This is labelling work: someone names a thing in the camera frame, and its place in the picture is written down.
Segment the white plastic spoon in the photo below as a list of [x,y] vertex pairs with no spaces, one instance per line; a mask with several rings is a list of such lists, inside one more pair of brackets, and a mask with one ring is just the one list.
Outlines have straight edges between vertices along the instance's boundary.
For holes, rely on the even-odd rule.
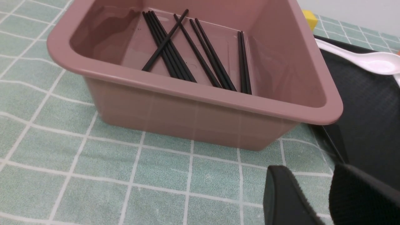
[[400,56],[388,52],[373,52],[357,54],[329,44],[325,41],[315,39],[320,49],[340,56],[366,71],[380,75],[394,75],[400,86]]

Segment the pink plastic basin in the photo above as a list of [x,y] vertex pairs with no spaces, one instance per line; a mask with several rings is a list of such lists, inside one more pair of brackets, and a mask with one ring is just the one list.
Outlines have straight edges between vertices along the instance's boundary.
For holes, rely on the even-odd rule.
[[[212,87],[180,29],[172,40],[198,83],[171,78],[160,59],[141,71],[156,50],[141,12],[155,10],[168,32],[172,14],[186,8],[238,90],[236,35],[244,31],[253,95]],[[296,0],[77,0],[47,46],[57,64],[84,77],[111,125],[258,151],[300,122],[330,124],[343,110]]]

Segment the black plastic tray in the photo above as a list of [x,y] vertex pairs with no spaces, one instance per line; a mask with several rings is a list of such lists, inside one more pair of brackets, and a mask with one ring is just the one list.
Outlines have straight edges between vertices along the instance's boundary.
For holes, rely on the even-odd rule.
[[[370,49],[315,36],[356,53]],[[367,72],[321,51],[343,101],[340,119],[317,126],[343,163],[400,190],[400,87],[393,76]]]

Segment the sponge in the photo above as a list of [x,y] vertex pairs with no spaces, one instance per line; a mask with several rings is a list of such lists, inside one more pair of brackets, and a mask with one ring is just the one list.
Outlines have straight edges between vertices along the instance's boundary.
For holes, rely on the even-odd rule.
[[311,30],[314,30],[315,26],[318,23],[318,19],[315,17],[315,15],[309,11],[309,10],[303,10],[303,14],[306,17],[306,20],[308,22],[308,25],[310,26]]

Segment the chopstick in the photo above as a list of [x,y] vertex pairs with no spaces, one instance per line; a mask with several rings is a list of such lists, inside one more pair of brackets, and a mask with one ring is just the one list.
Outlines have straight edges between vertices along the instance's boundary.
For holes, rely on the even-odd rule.
[[186,9],[182,16],[179,18],[178,22],[174,25],[174,27],[171,29],[171,31],[168,33],[168,35],[164,38],[164,40],[160,43],[158,46],[157,50],[153,53],[153,55],[150,57],[150,59],[147,61],[146,65],[143,67],[143,71],[150,71],[151,67],[153,66],[154,62],[157,60],[157,57],[160,55],[160,53],[163,51],[164,47],[166,46],[167,42],[170,41],[172,35],[178,28],[179,24],[182,23],[182,20],[185,18],[186,14],[189,12],[188,9]]
[[192,19],[190,19],[189,22],[190,22],[190,25],[193,28],[194,33],[197,36],[197,39],[200,41],[200,44],[203,47],[203,50],[206,53],[206,56],[207,56],[208,60],[211,63],[211,67],[214,69],[215,75],[217,76],[218,80],[220,81],[220,84],[221,84],[222,88],[229,90],[228,84],[226,83],[221,71],[218,69],[218,65],[217,65],[216,61],[214,60],[214,58],[212,57],[212,55],[211,55],[210,51],[208,50],[206,44],[204,43],[203,38],[201,37],[199,31],[196,28],[196,25],[194,24]]
[[249,76],[249,68],[248,68],[248,64],[247,64],[246,45],[244,43],[243,31],[240,32],[240,35],[242,37],[244,75],[245,75],[245,78],[246,78],[247,94],[252,94],[252,92],[251,92],[251,84],[250,84],[250,76]]
[[[154,42],[156,43],[157,46],[160,46],[161,42],[157,38],[155,30],[154,30],[153,26],[151,25],[150,20],[147,17],[147,14],[145,12],[143,12],[143,17],[144,17],[144,20],[147,23],[147,26],[150,29],[151,35],[152,35],[152,37],[154,39]],[[165,66],[167,67],[167,70],[168,70],[168,73],[170,74],[170,76],[173,77],[173,78],[178,78],[177,73],[175,72],[174,68],[172,67],[170,59],[167,57],[167,55],[166,55],[166,53],[164,51],[161,53],[161,57],[162,57],[162,59],[163,59],[163,61],[165,63]]]
[[242,34],[240,31],[238,31],[238,49],[239,49],[240,92],[247,94],[246,75],[244,71],[244,60],[243,60]]
[[[154,11],[151,11],[151,12],[149,11],[149,13],[153,17],[153,19],[156,21],[156,25],[158,26],[158,28],[159,28],[159,30],[161,32],[161,35],[163,37],[165,37],[167,35],[167,32],[165,31],[164,27],[162,26],[162,24],[161,24],[160,20],[158,19],[156,13]],[[179,52],[176,49],[176,47],[175,47],[174,43],[172,42],[172,40],[168,43],[168,45],[171,48],[171,52],[173,53],[173,56],[176,57],[176,59],[178,60],[178,64],[180,64],[182,66],[182,68],[183,68],[183,72],[182,73],[184,74],[184,76],[186,76],[189,81],[197,83],[195,78],[193,77],[193,74],[190,72],[188,66],[186,65],[186,63],[183,60],[183,58],[181,57],[181,55],[179,54]]]
[[[159,29],[156,25],[156,21],[154,20],[154,18],[152,17],[152,15],[150,13],[146,13],[146,16],[154,29],[157,39],[159,40],[159,42],[161,42],[165,37],[163,37],[161,35],[161,32],[159,31]],[[166,53],[169,61],[171,62],[172,67],[174,68],[174,70],[177,73],[178,78],[181,80],[188,80],[188,78],[185,77],[185,75],[184,75],[184,70],[183,70],[182,66],[179,65],[179,63],[178,63],[178,59],[177,59],[176,55],[173,54],[171,45],[169,45],[169,43],[166,44],[166,47],[163,51]]]
[[225,70],[224,66],[222,65],[217,53],[215,52],[214,48],[212,47],[210,40],[208,39],[203,27],[201,26],[200,21],[197,18],[195,18],[195,21],[196,21],[196,24],[199,27],[199,30],[200,30],[203,38],[204,38],[204,41],[207,44],[208,49],[211,52],[211,56],[214,58],[215,62],[217,63],[217,66],[218,66],[217,68],[219,68],[219,71],[221,72],[222,77],[226,81],[229,89],[233,90],[233,91],[236,91],[235,86],[233,85],[233,83],[232,83],[231,79],[229,78],[228,74],[226,73],[226,70]]
[[[179,18],[176,14],[174,14],[174,18],[176,21],[179,20]],[[192,48],[194,54],[196,55],[197,59],[199,60],[201,66],[203,67],[203,70],[206,73],[206,75],[208,76],[208,79],[210,80],[211,84],[214,87],[222,88],[221,85],[218,83],[217,79],[215,78],[214,74],[212,73],[211,69],[207,65],[206,61],[204,60],[203,56],[197,49],[197,47],[194,44],[193,40],[191,39],[190,35],[186,31],[185,27],[182,24],[180,24],[179,27],[180,27],[181,31],[183,32],[183,35],[185,36],[186,40],[189,42],[190,47]]]

